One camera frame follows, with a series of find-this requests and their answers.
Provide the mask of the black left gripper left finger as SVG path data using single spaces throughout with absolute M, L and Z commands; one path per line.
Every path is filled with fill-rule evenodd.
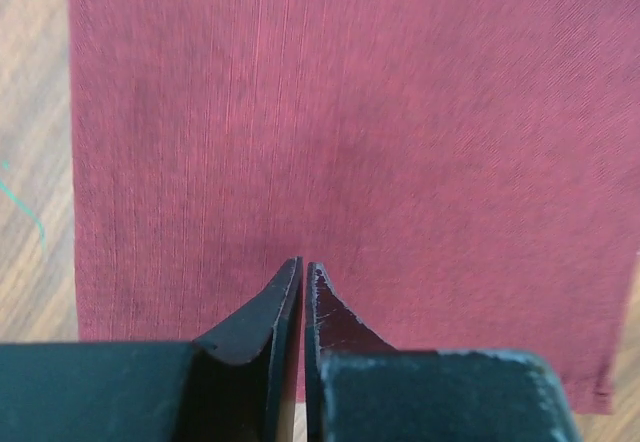
M 303 262 L 191 341 L 1 348 L 5 441 L 288 441 Z

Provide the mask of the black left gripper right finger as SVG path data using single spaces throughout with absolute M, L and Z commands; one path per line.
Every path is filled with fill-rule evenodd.
M 578 441 L 562 384 L 516 350 L 402 351 L 307 269 L 305 384 L 310 441 Z

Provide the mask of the dark red cloth napkin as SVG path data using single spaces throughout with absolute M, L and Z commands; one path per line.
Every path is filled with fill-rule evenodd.
M 399 348 L 602 413 L 639 249 L 639 0 L 69 0 L 83 339 L 191 339 L 288 258 Z

